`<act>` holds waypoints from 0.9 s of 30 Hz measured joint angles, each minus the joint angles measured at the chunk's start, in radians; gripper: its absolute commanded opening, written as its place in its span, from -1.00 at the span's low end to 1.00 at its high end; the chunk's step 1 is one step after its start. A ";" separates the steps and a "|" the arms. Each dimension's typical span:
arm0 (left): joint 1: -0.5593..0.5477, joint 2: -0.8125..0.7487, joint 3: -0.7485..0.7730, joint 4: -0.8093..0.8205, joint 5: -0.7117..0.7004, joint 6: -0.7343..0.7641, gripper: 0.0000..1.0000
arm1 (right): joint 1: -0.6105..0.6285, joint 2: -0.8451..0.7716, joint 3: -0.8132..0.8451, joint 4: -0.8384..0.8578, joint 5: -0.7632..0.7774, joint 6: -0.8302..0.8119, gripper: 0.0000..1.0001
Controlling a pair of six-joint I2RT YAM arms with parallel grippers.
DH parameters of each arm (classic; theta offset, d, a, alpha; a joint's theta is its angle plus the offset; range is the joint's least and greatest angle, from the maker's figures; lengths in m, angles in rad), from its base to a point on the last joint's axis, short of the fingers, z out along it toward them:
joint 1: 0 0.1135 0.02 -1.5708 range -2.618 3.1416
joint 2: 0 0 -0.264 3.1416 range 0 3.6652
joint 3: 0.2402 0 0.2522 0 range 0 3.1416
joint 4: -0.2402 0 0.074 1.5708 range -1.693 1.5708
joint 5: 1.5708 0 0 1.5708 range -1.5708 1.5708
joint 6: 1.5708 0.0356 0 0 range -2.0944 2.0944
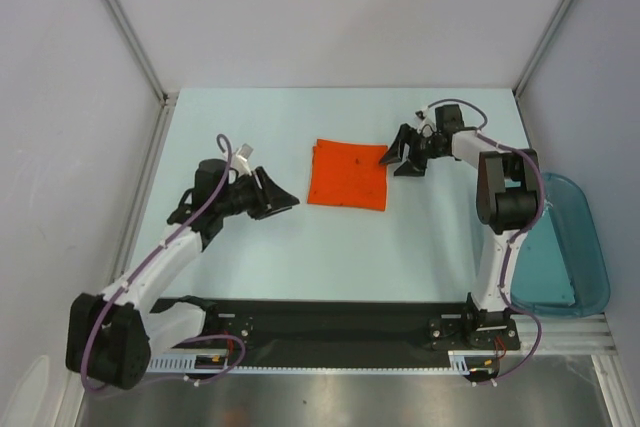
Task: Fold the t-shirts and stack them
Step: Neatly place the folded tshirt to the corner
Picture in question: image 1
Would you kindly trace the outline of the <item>orange t-shirt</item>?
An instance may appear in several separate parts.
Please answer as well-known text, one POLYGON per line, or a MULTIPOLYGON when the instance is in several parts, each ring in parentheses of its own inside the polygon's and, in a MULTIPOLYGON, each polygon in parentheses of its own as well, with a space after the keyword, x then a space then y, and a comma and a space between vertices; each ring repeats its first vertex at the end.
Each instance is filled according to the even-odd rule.
POLYGON ((307 202, 384 212, 387 170, 379 161, 386 152, 385 145, 318 139, 312 148, 307 202))

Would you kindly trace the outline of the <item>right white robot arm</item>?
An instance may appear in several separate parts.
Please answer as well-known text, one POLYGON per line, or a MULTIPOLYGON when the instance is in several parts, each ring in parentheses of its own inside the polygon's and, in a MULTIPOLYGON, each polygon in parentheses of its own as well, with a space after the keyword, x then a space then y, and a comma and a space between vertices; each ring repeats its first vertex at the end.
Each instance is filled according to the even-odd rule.
POLYGON ((452 158, 477 173, 476 213, 486 228, 480 266, 460 318, 436 320, 429 334, 434 348, 487 350, 519 346, 512 314, 512 281, 529 231, 544 211, 544 181, 533 149, 500 143, 463 119, 462 99, 442 99, 417 111, 420 123, 400 125, 379 160, 397 177, 422 177, 429 161, 452 158))

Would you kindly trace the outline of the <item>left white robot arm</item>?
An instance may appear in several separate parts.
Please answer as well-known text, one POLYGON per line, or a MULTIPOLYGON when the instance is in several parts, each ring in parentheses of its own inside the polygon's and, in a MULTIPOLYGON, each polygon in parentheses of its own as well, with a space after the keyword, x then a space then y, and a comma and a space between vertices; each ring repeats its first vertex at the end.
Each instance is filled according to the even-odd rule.
POLYGON ((221 232, 228 217, 263 220, 297 206, 299 200, 257 167, 230 161, 199 163, 194 184, 167 219, 165 237, 136 267, 100 293, 80 294, 70 308, 65 364, 85 381, 130 390, 151 360, 193 340, 207 347, 221 334, 214 302, 194 296, 168 309, 153 308, 178 274, 221 232))

